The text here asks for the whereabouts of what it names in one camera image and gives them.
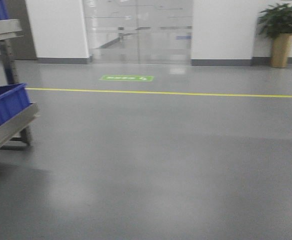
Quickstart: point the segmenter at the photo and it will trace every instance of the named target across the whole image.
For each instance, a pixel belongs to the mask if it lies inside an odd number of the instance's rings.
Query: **glass panel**
[[[190,64],[193,0],[138,0],[140,62]]]
[[[135,0],[84,0],[94,63],[137,63]]]

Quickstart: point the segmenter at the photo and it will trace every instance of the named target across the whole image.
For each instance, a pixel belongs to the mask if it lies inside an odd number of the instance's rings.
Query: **metal cart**
[[[9,39],[18,37],[17,32],[21,30],[22,28],[18,19],[0,20],[0,54],[9,85],[19,83]],[[7,141],[22,141],[29,146],[32,141],[29,123],[36,118],[38,111],[37,104],[32,103],[29,107],[1,125],[0,148]]]

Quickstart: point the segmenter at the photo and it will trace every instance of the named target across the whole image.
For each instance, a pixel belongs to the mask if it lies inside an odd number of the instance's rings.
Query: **green plant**
[[[279,34],[292,34],[292,5],[289,3],[269,5],[270,9],[261,11],[265,13],[259,17],[259,24],[264,24],[259,34],[265,33],[267,37],[275,39]]]

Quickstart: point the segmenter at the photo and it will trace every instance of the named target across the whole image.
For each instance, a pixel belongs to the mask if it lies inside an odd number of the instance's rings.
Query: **green floor sign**
[[[103,75],[100,80],[106,81],[138,81],[138,82],[151,82],[154,76],[131,76],[131,75]]]

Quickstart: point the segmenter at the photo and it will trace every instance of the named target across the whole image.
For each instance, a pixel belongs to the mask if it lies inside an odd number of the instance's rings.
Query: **potted plant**
[[[292,5],[289,3],[269,5],[260,13],[259,24],[264,24],[259,34],[265,33],[272,39],[270,65],[273,68],[284,68],[287,65],[292,43]]]

